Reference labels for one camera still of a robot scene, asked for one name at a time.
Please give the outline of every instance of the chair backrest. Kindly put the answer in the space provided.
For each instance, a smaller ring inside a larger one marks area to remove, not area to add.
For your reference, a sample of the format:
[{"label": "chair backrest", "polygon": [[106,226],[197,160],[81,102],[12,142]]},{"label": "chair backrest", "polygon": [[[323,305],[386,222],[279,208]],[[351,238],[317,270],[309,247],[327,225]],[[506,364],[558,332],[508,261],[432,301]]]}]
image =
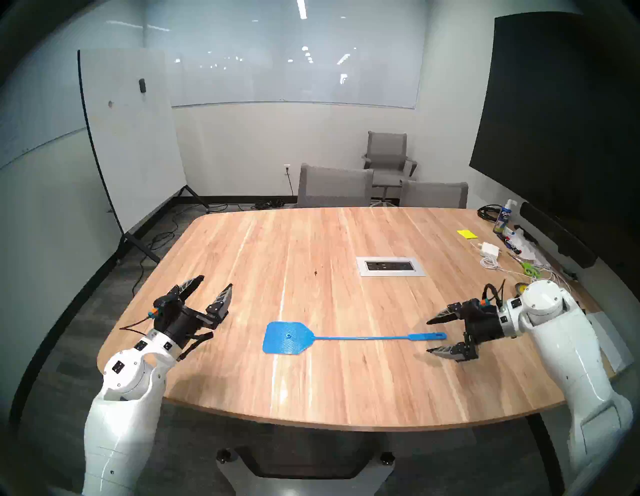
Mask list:
[{"label": "chair backrest", "polygon": [[402,181],[400,206],[466,209],[468,192],[466,182]]},{"label": "chair backrest", "polygon": [[369,131],[366,157],[371,160],[367,165],[372,169],[402,170],[406,160],[406,134]]},{"label": "chair backrest", "polygon": [[302,164],[297,207],[368,207],[372,170],[345,170]]}]

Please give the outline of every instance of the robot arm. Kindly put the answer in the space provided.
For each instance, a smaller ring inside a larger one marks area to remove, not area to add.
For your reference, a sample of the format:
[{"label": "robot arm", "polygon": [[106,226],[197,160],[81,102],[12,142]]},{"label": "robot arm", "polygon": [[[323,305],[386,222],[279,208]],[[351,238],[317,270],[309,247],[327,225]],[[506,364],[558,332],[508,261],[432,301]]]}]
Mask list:
[{"label": "robot arm", "polygon": [[482,301],[449,305],[448,312],[428,321],[441,323],[447,315],[465,320],[464,342],[428,351],[464,362],[478,357],[476,346],[484,341],[528,332],[571,411],[569,455],[573,469],[581,470],[618,442],[633,420],[631,404],[613,390],[604,371],[595,331],[573,297],[554,282],[535,281],[504,304],[495,290],[494,295],[496,306],[485,300],[485,288]]},{"label": "robot arm", "polygon": [[[112,356],[104,368],[102,390],[84,425],[86,472],[83,495],[132,495],[156,436],[167,372],[213,332],[228,314],[232,285],[201,314],[184,301],[204,279],[199,276],[154,302],[154,329],[131,349]],[[194,343],[183,351],[189,341]],[[145,357],[154,355],[152,367]]]}]

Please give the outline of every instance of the blue fly swatter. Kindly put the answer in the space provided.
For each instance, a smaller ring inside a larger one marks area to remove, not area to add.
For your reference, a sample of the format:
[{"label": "blue fly swatter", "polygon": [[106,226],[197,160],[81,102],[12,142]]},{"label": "blue fly swatter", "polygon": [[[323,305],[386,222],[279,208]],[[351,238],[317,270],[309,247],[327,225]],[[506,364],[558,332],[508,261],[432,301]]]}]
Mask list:
[{"label": "blue fly swatter", "polygon": [[270,322],[264,333],[262,350],[265,353],[276,353],[278,355],[299,355],[316,340],[327,341],[368,341],[368,340],[389,340],[407,339],[409,341],[430,341],[433,339],[446,339],[444,332],[427,332],[420,334],[409,334],[406,336],[368,336],[368,337],[339,337],[339,336],[316,336],[311,329],[301,322]]}]

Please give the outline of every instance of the wooden table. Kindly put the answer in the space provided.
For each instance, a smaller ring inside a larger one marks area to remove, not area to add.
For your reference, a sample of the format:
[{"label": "wooden table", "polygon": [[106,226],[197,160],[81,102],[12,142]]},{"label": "wooden table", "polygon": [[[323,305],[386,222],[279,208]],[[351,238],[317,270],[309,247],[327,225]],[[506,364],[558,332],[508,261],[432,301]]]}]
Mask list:
[{"label": "wooden table", "polygon": [[[168,375],[166,398],[194,408],[277,424],[344,430],[423,430],[521,417],[563,403],[529,336],[482,344],[479,360],[458,364],[427,353],[445,342],[318,341],[301,355],[262,352],[276,320],[318,335],[446,332],[463,321],[426,326],[448,303],[479,298],[485,283],[515,296],[517,274],[481,267],[476,242],[497,243],[473,210],[331,208],[235,212],[195,220],[149,276],[98,355],[98,368],[131,348],[139,321],[174,284],[204,274],[188,300],[204,311],[229,283],[229,315],[213,340]],[[416,257],[425,277],[362,278],[356,256]],[[503,267],[521,271],[503,252]],[[578,285],[577,299],[597,306]],[[146,332],[151,321],[138,328]]]}]

